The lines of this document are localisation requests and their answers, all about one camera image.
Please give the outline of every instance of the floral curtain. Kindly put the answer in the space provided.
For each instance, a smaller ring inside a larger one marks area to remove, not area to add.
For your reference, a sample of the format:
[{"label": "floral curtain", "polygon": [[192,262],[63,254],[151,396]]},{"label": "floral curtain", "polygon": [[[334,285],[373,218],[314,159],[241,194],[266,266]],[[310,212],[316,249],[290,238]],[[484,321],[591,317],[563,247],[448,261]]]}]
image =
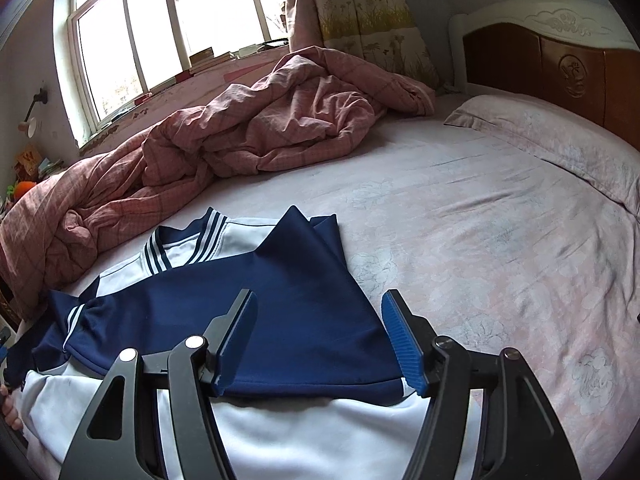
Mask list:
[{"label": "floral curtain", "polygon": [[287,26],[292,50],[335,48],[440,86],[405,0],[287,0]]}]

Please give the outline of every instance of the pink pillowcase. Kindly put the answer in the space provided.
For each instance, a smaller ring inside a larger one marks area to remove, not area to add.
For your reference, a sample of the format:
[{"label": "pink pillowcase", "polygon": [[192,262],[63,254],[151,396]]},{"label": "pink pillowcase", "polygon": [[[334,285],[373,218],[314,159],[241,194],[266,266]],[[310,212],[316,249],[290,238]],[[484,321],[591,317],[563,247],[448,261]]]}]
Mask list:
[{"label": "pink pillowcase", "polygon": [[560,166],[639,219],[640,152],[585,118],[526,95],[480,95],[445,124],[491,134]]}]

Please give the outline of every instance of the pink bed sheet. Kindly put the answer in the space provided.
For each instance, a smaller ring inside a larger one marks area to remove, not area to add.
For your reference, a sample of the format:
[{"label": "pink bed sheet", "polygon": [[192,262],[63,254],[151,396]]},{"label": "pink bed sheet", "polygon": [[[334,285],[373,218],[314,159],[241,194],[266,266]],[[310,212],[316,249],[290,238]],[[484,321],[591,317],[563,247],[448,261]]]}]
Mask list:
[{"label": "pink bed sheet", "polygon": [[[346,159],[217,182],[168,224],[210,205],[277,218],[336,213],[350,271],[379,310],[388,288],[467,348],[519,348],[558,412],[584,480],[640,416],[638,222],[566,170],[443,120],[385,118]],[[76,286],[127,254],[107,254]]]}]

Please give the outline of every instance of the crumpled blanket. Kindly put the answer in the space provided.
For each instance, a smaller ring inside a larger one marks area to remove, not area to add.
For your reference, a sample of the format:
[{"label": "crumpled blanket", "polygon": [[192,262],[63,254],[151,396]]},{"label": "crumpled blanket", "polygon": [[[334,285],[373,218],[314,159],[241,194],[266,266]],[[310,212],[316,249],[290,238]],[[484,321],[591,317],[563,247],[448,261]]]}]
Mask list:
[{"label": "crumpled blanket", "polygon": [[337,50],[288,54],[251,88],[233,84],[30,190],[0,224],[0,275],[14,308],[33,319],[44,288],[74,282],[99,253],[171,216],[215,177],[344,156],[388,108],[426,116],[434,102],[424,84]]}]

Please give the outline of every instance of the metal bolt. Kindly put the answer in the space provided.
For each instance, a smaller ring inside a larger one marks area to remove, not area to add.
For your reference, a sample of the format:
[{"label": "metal bolt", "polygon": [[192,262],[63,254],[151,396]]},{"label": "metal bolt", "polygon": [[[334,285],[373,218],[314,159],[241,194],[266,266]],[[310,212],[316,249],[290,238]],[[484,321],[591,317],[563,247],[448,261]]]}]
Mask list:
[{"label": "metal bolt", "polygon": [[522,357],[520,355],[520,352],[518,352],[515,348],[507,347],[503,350],[503,352],[504,352],[504,356],[507,359],[511,359],[513,361],[515,361],[516,359],[520,359]]},{"label": "metal bolt", "polygon": [[436,342],[436,346],[438,346],[439,348],[446,349],[453,346],[453,339],[448,335],[439,335],[436,339],[434,339],[434,341]]},{"label": "metal bolt", "polygon": [[136,358],[137,352],[133,348],[125,348],[122,352],[120,352],[120,360],[128,363],[129,361]]},{"label": "metal bolt", "polygon": [[204,344],[204,339],[199,335],[192,335],[187,338],[187,341],[184,342],[187,345],[187,348],[199,348]]}]

